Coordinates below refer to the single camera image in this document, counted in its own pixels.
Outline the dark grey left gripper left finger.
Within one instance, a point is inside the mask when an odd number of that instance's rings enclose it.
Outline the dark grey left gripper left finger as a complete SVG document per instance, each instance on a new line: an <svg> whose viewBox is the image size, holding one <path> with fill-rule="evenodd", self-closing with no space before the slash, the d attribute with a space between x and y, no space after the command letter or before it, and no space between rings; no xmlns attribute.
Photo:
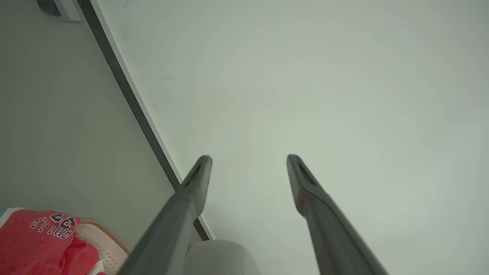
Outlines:
<svg viewBox="0 0 489 275"><path fill-rule="evenodd" d="M182 275L194 221L202 214L212 158L198 158L118 271L120 275Z"/></svg>

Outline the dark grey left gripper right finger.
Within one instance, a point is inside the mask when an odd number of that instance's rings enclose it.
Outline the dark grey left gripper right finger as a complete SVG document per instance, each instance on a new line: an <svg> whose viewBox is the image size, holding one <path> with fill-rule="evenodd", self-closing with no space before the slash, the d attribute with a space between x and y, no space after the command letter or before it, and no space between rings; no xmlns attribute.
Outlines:
<svg viewBox="0 0 489 275"><path fill-rule="evenodd" d="M322 275L386 275L352 224L295 154L287 157L295 207L306 219Z"/></svg>

